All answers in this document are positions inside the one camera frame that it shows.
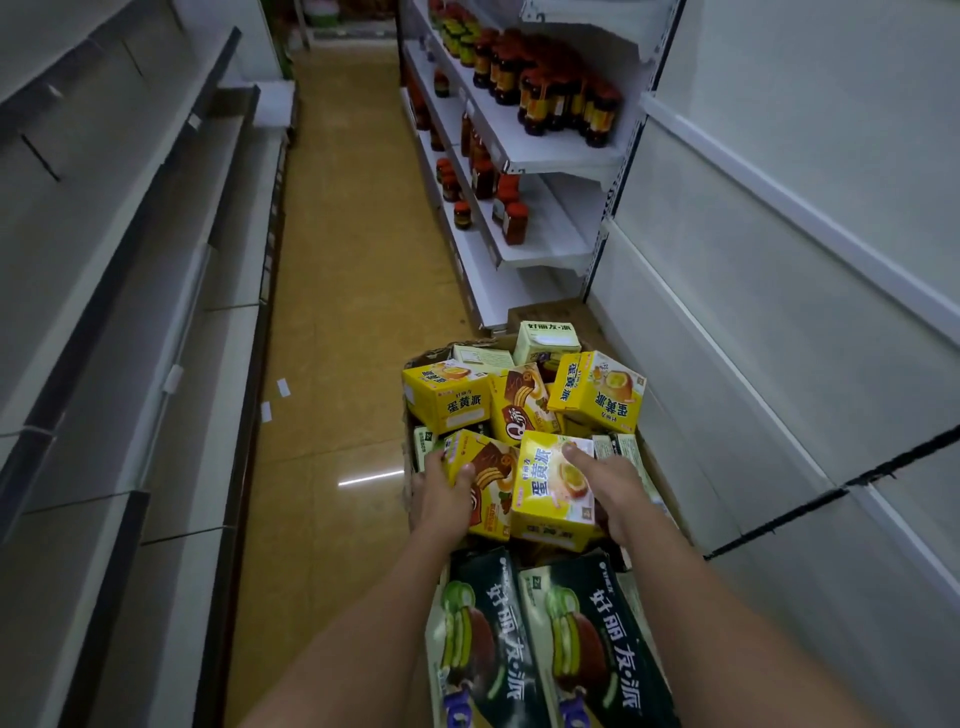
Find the egg yolk pie box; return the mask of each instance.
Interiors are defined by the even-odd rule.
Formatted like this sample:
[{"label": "egg yolk pie box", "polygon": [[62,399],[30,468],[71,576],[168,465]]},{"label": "egg yolk pie box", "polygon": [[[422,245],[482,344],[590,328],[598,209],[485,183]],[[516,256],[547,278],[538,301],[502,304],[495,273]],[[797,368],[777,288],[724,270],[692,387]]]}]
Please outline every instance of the egg yolk pie box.
[{"label": "egg yolk pie box", "polygon": [[555,728],[680,726],[606,554],[523,570],[520,595]]},{"label": "egg yolk pie box", "polygon": [[444,464],[451,485],[466,464],[472,463],[476,470],[470,486],[470,533],[497,541],[510,539],[516,458],[516,448],[468,429],[444,440]]},{"label": "egg yolk pie box", "polygon": [[557,416],[547,409],[547,389],[536,364],[490,375],[490,421],[497,440],[519,446],[528,429],[560,432]]},{"label": "egg yolk pie box", "polygon": [[600,352],[565,354],[547,406],[565,421],[636,431],[646,377]]},{"label": "egg yolk pie box", "polygon": [[468,347],[462,344],[453,345],[453,358],[469,364],[478,372],[498,374],[504,369],[514,366],[514,356],[503,349],[484,349],[482,347]]},{"label": "egg yolk pie box", "polygon": [[456,359],[404,369],[403,395],[407,408],[438,435],[490,417],[487,373]]},{"label": "egg yolk pie box", "polygon": [[565,353],[579,352],[580,340],[572,324],[524,321],[516,335],[514,363],[537,362],[544,381],[553,381]]},{"label": "egg yolk pie box", "polygon": [[434,726],[549,725],[507,549],[454,554],[449,577],[426,626]]},{"label": "egg yolk pie box", "polygon": [[592,440],[523,433],[510,527],[515,538],[582,551],[596,535],[596,507],[584,474],[561,451],[568,442],[593,456]]}]

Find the white metal shelf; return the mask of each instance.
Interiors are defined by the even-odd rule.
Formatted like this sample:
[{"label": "white metal shelf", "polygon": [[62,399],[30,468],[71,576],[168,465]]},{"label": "white metal shelf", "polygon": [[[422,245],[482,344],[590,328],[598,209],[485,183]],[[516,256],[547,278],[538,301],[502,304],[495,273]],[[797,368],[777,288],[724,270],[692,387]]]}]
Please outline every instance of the white metal shelf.
[{"label": "white metal shelf", "polygon": [[5,4],[0,23],[0,103],[54,66],[132,0]]},{"label": "white metal shelf", "polygon": [[[613,146],[594,149],[574,130],[531,136],[516,121],[516,106],[498,105],[484,88],[473,86],[473,69],[451,58],[431,26],[426,0],[413,0],[423,32],[432,44],[441,70],[466,96],[467,112],[487,145],[493,163],[510,174],[566,172],[610,186],[623,162],[624,152]],[[431,83],[424,91],[433,88]]]},{"label": "white metal shelf", "polygon": [[0,239],[0,433],[26,423],[230,38],[211,35],[194,62],[173,66],[127,135],[56,184]]},{"label": "white metal shelf", "polygon": [[200,290],[242,117],[207,119],[152,199],[137,258],[58,427],[27,511],[134,490]]},{"label": "white metal shelf", "polygon": [[194,724],[207,629],[221,627],[218,556],[233,538],[218,528],[137,550],[89,728]]},{"label": "white metal shelf", "polygon": [[525,23],[594,25],[636,43],[641,61],[660,49],[670,3],[666,0],[524,0]]},{"label": "white metal shelf", "polygon": [[210,236],[219,256],[217,278],[201,301],[205,309],[260,300],[270,219],[278,212],[273,209],[274,184],[285,134],[281,128],[252,128],[239,151],[236,185],[228,191]]},{"label": "white metal shelf", "polygon": [[20,519],[0,559],[0,724],[60,724],[82,653],[109,640],[104,606],[123,592],[145,509],[124,494]]},{"label": "white metal shelf", "polygon": [[463,105],[456,98],[441,99],[433,93],[433,64],[415,41],[403,44],[404,53],[420,81],[424,100],[446,148],[446,155],[464,190],[478,228],[494,258],[494,265],[514,268],[551,266],[569,268],[582,275],[589,266],[593,249],[577,231],[557,198],[537,175],[520,181],[521,200],[530,208],[530,221],[522,245],[508,245],[503,230],[492,220],[492,201],[477,200],[470,188],[467,161],[460,156],[460,126]]},{"label": "white metal shelf", "polygon": [[224,525],[260,305],[198,312],[144,487],[144,541]]},{"label": "white metal shelf", "polygon": [[443,154],[430,149],[430,134],[419,132],[410,109],[410,97],[405,88],[400,90],[401,104],[407,121],[417,139],[418,155],[423,173],[423,184],[434,206],[441,208],[441,221],[446,238],[455,246],[470,292],[476,301],[480,320],[485,328],[501,330],[506,327],[507,313],[516,306],[545,303],[567,298],[570,294],[553,279],[548,268],[497,268],[490,256],[483,236],[476,228],[459,231],[453,223],[453,205],[445,203],[437,184],[435,167]]}]

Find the yellow box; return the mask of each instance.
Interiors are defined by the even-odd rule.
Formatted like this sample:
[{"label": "yellow box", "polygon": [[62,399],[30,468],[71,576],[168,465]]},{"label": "yellow box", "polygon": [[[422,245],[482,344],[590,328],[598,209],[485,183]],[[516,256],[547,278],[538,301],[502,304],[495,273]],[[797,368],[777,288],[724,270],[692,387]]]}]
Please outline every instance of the yellow box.
[{"label": "yellow box", "polygon": [[565,422],[636,431],[647,380],[600,352],[565,354],[548,407]]},{"label": "yellow box", "polygon": [[520,366],[536,361],[544,371],[556,372],[561,356],[579,350],[580,340],[573,324],[524,321],[516,334],[514,363]]},{"label": "yellow box", "polygon": [[496,541],[510,539],[510,507],[516,475],[516,448],[468,429],[444,440],[446,476],[452,485],[467,463],[476,469],[470,489],[473,513],[468,531]]},{"label": "yellow box", "polygon": [[560,432],[557,416],[546,408],[549,395],[536,364],[490,375],[490,422],[497,440],[514,447],[528,429]]},{"label": "yellow box", "polygon": [[403,370],[403,394],[407,408],[436,435],[490,416],[487,374],[456,359]]},{"label": "yellow box", "polygon": [[595,535],[596,507],[584,474],[561,451],[567,442],[593,455],[592,440],[523,433],[510,527],[516,538],[582,551]]},{"label": "yellow box", "polygon": [[487,374],[499,374],[514,366],[514,356],[503,349],[484,349],[454,344],[453,358],[469,364],[470,368],[476,372]]}]

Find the hand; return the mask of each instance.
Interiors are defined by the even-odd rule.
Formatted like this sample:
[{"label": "hand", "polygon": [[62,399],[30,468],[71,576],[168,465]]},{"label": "hand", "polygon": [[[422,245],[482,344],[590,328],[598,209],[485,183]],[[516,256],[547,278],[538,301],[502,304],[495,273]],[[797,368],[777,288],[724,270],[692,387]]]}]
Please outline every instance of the hand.
[{"label": "hand", "polygon": [[414,533],[435,539],[447,551],[452,551],[467,535],[473,512],[470,486],[476,470],[470,464],[465,465],[451,486],[446,480],[442,457],[442,450],[434,450],[426,456],[423,473],[414,475],[411,521]]},{"label": "hand", "polygon": [[634,464],[619,455],[595,460],[573,443],[564,445],[564,457],[587,477],[590,489],[610,519],[610,535],[626,546],[627,523],[637,508],[650,502]]}]

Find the store aisle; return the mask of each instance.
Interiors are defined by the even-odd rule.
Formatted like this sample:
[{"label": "store aisle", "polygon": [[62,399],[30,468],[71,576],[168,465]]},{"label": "store aisle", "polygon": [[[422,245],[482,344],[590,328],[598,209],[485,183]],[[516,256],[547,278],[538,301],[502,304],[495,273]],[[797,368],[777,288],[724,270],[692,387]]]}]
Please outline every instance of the store aisle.
[{"label": "store aisle", "polygon": [[474,335],[420,180],[396,48],[314,50],[296,68],[264,383],[273,420],[259,430],[227,726],[393,563],[407,537],[400,368]]}]

